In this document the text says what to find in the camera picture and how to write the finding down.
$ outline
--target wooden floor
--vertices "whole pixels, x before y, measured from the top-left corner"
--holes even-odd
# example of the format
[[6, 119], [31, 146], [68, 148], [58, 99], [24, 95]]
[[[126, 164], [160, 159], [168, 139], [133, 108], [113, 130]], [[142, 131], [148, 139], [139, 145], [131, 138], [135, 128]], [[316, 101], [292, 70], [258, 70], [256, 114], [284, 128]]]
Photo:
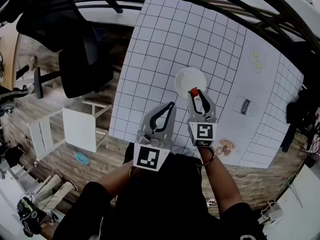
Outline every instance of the wooden floor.
[[[109, 34], [115, 33], [115, 35], [123, 37], [121, 45], [115, 49], [115, 53], [118, 56], [118, 63], [121, 64], [126, 53], [126, 46], [129, 44], [132, 30], [127, 28], [119, 30], [110, 27], [108, 31]], [[37, 56], [37, 63], [42, 70], [50, 72], [58, 68], [57, 54], [50, 52], [37, 41], [26, 36], [21, 36], [18, 42], [18, 58], [21, 68], [24, 66], [22, 64], [28, 61], [28, 57], [33, 55]], [[86, 97], [105, 104], [112, 104], [118, 79], [119, 72], [115, 71], [114, 79], [109, 82], [100, 93], [90, 93], [86, 95]], [[1, 117], [0, 122], [3, 126], [4, 139], [10, 141], [12, 146], [19, 143], [24, 135], [29, 137], [29, 142], [23, 141], [21, 143], [27, 152], [20, 160], [23, 165], [29, 167], [36, 159], [36, 156], [27, 124], [63, 106], [71, 104], [73, 100], [68, 99], [64, 95], [60, 86], [57, 88], [45, 86], [43, 99], [37, 99], [35, 94], [30, 94], [15, 101], [16, 107], [13, 113]], [[110, 116], [111, 111], [109, 111], [105, 117], [99, 119], [98, 126], [108, 129]], [[61, 116], [57, 116], [52, 120], [51, 127], [53, 138], [56, 141], [63, 137], [64, 130]], [[300, 138], [300, 141], [303, 141], [300, 135], [296, 135], [296, 138]], [[69, 144], [63, 144], [41, 160], [38, 163], [38, 167], [32, 170], [32, 174], [44, 180], [48, 175], [54, 174], [55, 170], [59, 170], [66, 180], [73, 180], [78, 186], [78, 192], [71, 191], [65, 198], [67, 202], [72, 204], [77, 200], [83, 187], [88, 182], [95, 181], [101, 175], [122, 165], [127, 145], [128, 143], [126, 141], [107, 137], [98, 151], [92, 153]], [[76, 152], [81, 152], [87, 156], [89, 158], [89, 165], [78, 163], [75, 158]], [[267, 201], [274, 200], [279, 195], [286, 181], [296, 173], [304, 158], [305, 154], [300, 151], [299, 143], [294, 140], [287, 153], [281, 151], [277, 153], [268, 169], [246, 168], [241, 171], [238, 177], [243, 177], [248, 173], [258, 175], [258, 179], [252, 185], [240, 188], [244, 201], [249, 203], [252, 209], [264, 208], [267, 205]], [[232, 175], [242, 169], [241, 166], [227, 165], [226, 167]], [[236, 183], [238, 186], [246, 185], [252, 182], [254, 178], [255, 176], [249, 176], [245, 179], [245, 182], [236, 179]], [[207, 200], [213, 197], [213, 192], [205, 170], [202, 170], [202, 191]], [[213, 207], [210, 209], [210, 212], [217, 215], [218, 209]]]

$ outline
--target wire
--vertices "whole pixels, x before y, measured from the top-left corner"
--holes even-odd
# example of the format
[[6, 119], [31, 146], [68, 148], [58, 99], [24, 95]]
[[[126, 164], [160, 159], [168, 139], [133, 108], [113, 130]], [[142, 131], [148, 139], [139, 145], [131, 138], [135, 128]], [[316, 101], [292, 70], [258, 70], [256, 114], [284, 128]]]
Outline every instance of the wire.
[[19, 60], [18, 60], [18, 68], [19, 68], [19, 70], [21, 69]]
[[22, 198], [22, 196], [23, 195], [25, 195], [25, 196], [29, 196], [30, 197], [30, 201], [31, 201], [31, 203], [33, 202], [33, 198], [32, 198], [32, 195], [34, 195], [35, 193], [34, 192], [32, 192], [31, 194], [29, 194], [29, 193], [23, 193], [21, 196], [20, 196], [20, 199]]
[[45, 206], [42, 208], [42, 212], [44, 211], [44, 208], [46, 208], [46, 206], [49, 204], [49, 202], [51, 201], [51, 199], [54, 197], [54, 194], [50, 197], [49, 201], [46, 202]]
[[246, 186], [252, 185], [252, 184], [258, 179], [258, 177], [259, 177], [259, 175], [258, 175], [258, 174], [255, 174], [255, 173], [249, 173], [248, 175], [246, 175], [246, 176], [244, 176], [244, 177], [242, 177], [242, 178], [239, 178], [239, 177], [236, 176], [237, 173], [241, 172], [242, 170], [244, 170], [244, 169], [246, 169], [246, 168], [248, 168], [248, 167], [244, 167], [244, 168], [238, 170], [238, 171], [233, 175], [233, 177], [235, 177], [235, 178], [238, 179], [238, 180], [243, 180], [243, 179], [245, 179], [246, 177], [248, 177], [249, 175], [255, 175], [256, 178], [255, 178], [250, 184], [241, 185], [241, 186], [238, 186], [238, 188], [242, 188], [242, 187], [246, 187]]
[[27, 136], [23, 136], [22, 140], [19, 141], [19, 143], [17, 145], [19, 145], [21, 142], [23, 142], [24, 140], [28, 140]]
[[317, 142], [320, 142], [320, 139], [318, 139], [317, 141], [315, 141], [315, 142], [311, 145], [311, 147], [310, 147], [310, 149], [309, 149], [311, 154], [317, 154], [317, 153], [320, 151], [320, 148], [319, 148], [316, 152], [311, 152], [312, 148], [314, 147], [314, 145], [315, 145]]

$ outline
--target table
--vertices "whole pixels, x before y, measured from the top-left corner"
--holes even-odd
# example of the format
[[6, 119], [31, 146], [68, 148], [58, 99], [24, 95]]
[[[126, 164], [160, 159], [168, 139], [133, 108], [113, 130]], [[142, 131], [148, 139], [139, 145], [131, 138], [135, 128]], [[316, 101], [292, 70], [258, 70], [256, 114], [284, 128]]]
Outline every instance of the table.
[[5, 172], [5, 179], [0, 179], [0, 226], [3, 226], [18, 239], [23, 226], [17, 214], [17, 204], [24, 194], [37, 193], [42, 186], [51, 178], [48, 177], [43, 183], [39, 183], [24, 171], [23, 167], [16, 165]]
[[[82, 101], [81, 103], [92, 105], [92, 114], [66, 107], [62, 108], [65, 142], [95, 153], [106, 136], [108, 136], [105, 132], [97, 131], [96, 118], [110, 109], [111, 105], [102, 105], [89, 101]], [[102, 109], [96, 113], [96, 107], [101, 107]], [[96, 133], [104, 135], [99, 143], [97, 143]]]
[[16, 80], [17, 46], [19, 33], [16, 26], [20, 16], [13, 22], [0, 28], [0, 54], [2, 56], [3, 78], [0, 85], [13, 91], [14, 87], [21, 87], [34, 83], [34, 78]]
[[187, 66], [207, 79], [218, 119], [213, 146], [222, 162], [267, 168], [288, 130], [286, 106], [296, 100], [303, 74], [244, 26], [181, 0], [145, 0], [120, 74], [109, 134], [135, 142], [143, 116], [173, 101], [172, 152], [200, 157], [186, 124], [188, 102], [174, 87], [176, 74]]

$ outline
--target person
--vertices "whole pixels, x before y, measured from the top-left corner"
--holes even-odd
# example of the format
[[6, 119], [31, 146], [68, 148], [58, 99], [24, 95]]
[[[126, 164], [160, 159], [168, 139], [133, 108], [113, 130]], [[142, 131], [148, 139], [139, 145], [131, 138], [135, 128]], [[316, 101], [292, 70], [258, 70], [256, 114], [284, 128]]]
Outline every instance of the person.
[[41, 233], [43, 228], [42, 221], [47, 217], [44, 211], [36, 208], [27, 197], [20, 199], [16, 205], [16, 211], [23, 225], [23, 232], [27, 237], [32, 238], [33, 235]]
[[[89, 182], [58, 225], [54, 240], [210, 236], [265, 240], [257, 218], [218, 156], [198, 148], [217, 200], [220, 219], [208, 212], [199, 159], [170, 153], [159, 171], [133, 166], [134, 144], [124, 164]], [[110, 201], [117, 196], [111, 211]]]
[[[28, 72], [29, 69], [33, 71], [35, 62], [36, 62], [36, 57], [35, 56], [30, 57], [28, 64], [16, 72], [15, 79], [18, 80], [19, 78], [23, 77], [23, 75], [26, 72]], [[13, 90], [9, 90], [0, 85], [0, 117], [6, 114], [6, 112], [11, 113], [12, 109], [15, 106], [15, 104], [11, 102], [14, 100], [14, 98], [24, 97], [28, 94], [31, 94], [34, 90], [35, 90], [34, 84], [31, 84], [29, 87], [24, 85], [22, 89], [14, 87]]]
[[[63, 185], [61, 184], [62, 176], [55, 174], [36, 195], [35, 200], [32, 202], [35, 207], [49, 214], [71, 190], [78, 191], [77, 186], [71, 180], [65, 182]], [[57, 188], [58, 191], [53, 194], [53, 189]]]

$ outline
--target blue object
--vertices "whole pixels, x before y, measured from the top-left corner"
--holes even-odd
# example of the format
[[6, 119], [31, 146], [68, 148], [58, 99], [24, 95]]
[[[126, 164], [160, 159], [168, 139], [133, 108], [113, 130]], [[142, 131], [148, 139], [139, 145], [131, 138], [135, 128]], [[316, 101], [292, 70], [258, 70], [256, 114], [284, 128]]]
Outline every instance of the blue object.
[[75, 153], [75, 159], [85, 166], [89, 164], [89, 159], [82, 153]]

